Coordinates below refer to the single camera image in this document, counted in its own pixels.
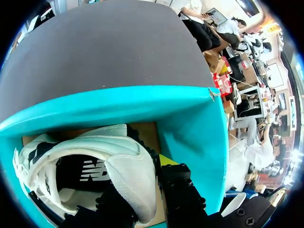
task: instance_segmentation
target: black pants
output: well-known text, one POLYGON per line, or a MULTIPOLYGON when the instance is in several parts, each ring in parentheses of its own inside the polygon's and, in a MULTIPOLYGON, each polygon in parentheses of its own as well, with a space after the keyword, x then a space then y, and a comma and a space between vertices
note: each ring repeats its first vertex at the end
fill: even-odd
POLYGON ((200 50, 207 51, 220 46, 220 40, 212 30, 205 24, 200 24, 193 20, 183 20, 185 26, 196 39, 200 50))
POLYGON ((236 50, 239 45, 239 40, 236 34, 230 34, 230 33, 218 33, 220 37, 222 37, 223 40, 227 41, 231 44, 231 47, 236 50))

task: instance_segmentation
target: gray lid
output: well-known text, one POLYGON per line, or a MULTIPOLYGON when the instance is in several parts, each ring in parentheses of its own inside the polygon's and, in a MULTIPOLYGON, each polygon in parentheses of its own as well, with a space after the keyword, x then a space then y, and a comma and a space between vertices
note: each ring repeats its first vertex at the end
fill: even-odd
POLYGON ((174 11, 135 0, 84 5, 53 17, 24 38, 0 77, 0 122, 35 104, 96 89, 214 87, 174 11))

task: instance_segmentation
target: new balance logo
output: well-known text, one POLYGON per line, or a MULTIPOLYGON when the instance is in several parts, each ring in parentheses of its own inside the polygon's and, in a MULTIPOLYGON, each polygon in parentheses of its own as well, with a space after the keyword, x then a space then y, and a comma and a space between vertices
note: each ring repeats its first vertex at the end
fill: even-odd
POLYGON ((108 181, 110 177, 103 160, 84 161, 80 181, 108 181))

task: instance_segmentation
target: cable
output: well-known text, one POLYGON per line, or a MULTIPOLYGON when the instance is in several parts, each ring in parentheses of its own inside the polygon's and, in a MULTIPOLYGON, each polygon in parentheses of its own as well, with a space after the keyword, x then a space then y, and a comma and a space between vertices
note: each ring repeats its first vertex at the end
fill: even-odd
POLYGON ((241 82, 241 81, 235 79, 234 77, 231 77, 231 78, 233 78, 233 80, 235 80, 235 81, 237 81, 237 82, 243 83, 243 84, 248 85, 248 86, 250 86, 250 87, 254 87, 253 85, 248 84, 248 83, 245 83, 245 82, 241 82))

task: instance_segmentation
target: white sneaker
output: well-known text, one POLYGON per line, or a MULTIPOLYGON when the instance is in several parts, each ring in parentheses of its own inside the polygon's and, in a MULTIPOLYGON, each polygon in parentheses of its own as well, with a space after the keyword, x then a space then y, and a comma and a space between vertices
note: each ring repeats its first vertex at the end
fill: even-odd
POLYGON ((229 131, 232 131, 234 129, 233 124, 234 124, 234 117, 232 116, 229 118, 229 124, 228 124, 229 131))
POLYGON ((61 143, 40 135, 20 153, 15 150, 13 165, 26 195, 24 185, 64 212, 76 213, 77 205, 94 209, 95 199, 111 179, 141 223, 155 216, 154 164, 149 153, 127 136, 125 124, 61 143))

